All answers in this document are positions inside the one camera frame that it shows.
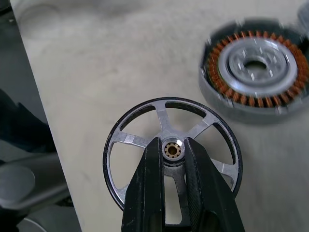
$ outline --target metal hub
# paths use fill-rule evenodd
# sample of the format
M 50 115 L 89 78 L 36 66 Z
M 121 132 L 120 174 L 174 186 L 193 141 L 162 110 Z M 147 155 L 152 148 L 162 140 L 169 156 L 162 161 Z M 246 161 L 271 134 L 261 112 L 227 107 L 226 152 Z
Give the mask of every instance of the metal hub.
M 188 132 L 175 130 L 170 122 L 167 114 L 167 108 L 177 108 L 190 111 L 201 116 L 201 121 L 196 124 Z M 181 98 L 158 98 L 146 101 L 125 113 L 120 120 L 115 124 L 114 128 L 108 136 L 103 153 L 103 171 L 107 187 L 119 207 L 124 209 L 126 189 L 128 184 L 118 189 L 112 179 L 110 156 L 114 143 L 124 143 L 127 145 L 139 146 L 145 148 L 151 140 L 145 139 L 133 134 L 123 132 L 125 126 L 138 116 L 147 113 L 151 110 L 156 110 L 160 124 L 161 132 L 155 137 L 159 137 L 162 141 L 162 154 L 164 158 L 164 175 L 171 176 L 175 180 L 177 187 L 182 220 L 178 225 L 167 225 L 167 227 L 184 227 L 190 226 L 190 217 L 186 196 L 185 183 L 185 160 L 184 160 L 184 140 L 186 137 L 195 139 L 204 130 L 213 125 L 225 138 L 226 143 L 231 151 L 233 165 L 221 163 L 217 160 L 212 160 L 215 167 L 222 175 L 231 178 L 231 190 L 234 196 L 240 187 L 242 177 L 242 159 L 239 145 L 236 138 L 227 126 L 227 124 L 211 109 L 199 104 L 195 101 L 190 101 Z
M 255 97 L 280 94 L 297 77 L 293 54 L 279 42 L 258 37 L 227 45 L 220 53 L 218 67 L 233 90 Z

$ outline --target beige table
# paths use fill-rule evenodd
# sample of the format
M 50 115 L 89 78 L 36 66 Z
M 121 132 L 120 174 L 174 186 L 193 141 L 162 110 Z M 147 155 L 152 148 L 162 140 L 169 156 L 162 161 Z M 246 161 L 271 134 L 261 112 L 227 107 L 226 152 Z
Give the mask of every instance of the beige table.
M 197 77 L 208 35 L 229 20 L 248 16 L 295 22 L 302 2 L 12 0 L 84 232 L 121 228 L 122 211 L 109 195 L 102 171 L 107 135 L 121 115 L 164 96 L 207 105 Z M 170 117 L 178 124 L 194 122 L 177 111 Z M 243 154 L 237 204 L 246 231 L 309 231 L 309 111 L 268 126 L 225 119 Z M 128 130 L 152 136 L 156 127 L 147 120 L 157 119 L 149 113 Z M 224 146 L 213 133 L 204 144 L 211 156 L 222 159 Z M 140 153 L 117 149 L 112 173 L 121 186 L 133 175 Z M 170 194 L 172 182 L 167 183 Z M 176 201 L 167 200 L 169 222 L 178 219 Z

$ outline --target copper winding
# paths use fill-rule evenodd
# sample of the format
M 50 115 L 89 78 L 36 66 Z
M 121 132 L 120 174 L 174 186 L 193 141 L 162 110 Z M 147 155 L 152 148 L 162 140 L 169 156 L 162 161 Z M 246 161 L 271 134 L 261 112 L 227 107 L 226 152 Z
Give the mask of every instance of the copper winding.
M 232 43 L 234 40 L 238 40 L 239 38 L 253 36 L 277 40 L 286 46 L 293 54 L 298 68 L 297 78 L 293 85 L 284 93 L 265 98 L 246 96 L 231 89 L 221 77 L 217 64 L 219 55 L 224 47 L 229 43 Z M 210 80 L 217 91 L 234 102 L 251 107 L 272 108 L 288 104 L 302 92 L 302 90 L 305 88 L 306 82 L 309 80 L 309 65 L 302 51 L 295 44 L 292 44 L 290 40 L 285 40 L 282 35 L 277 36 L 275 33 L 269 33 L 268 31 L 241 31 L 240 33 L 234 33 L 233 35 L 227 36 L 225 39 L 222 39 L 220 42 L 218 42 L 217 45 L 213 48 L 209 55 L 207 65 Z

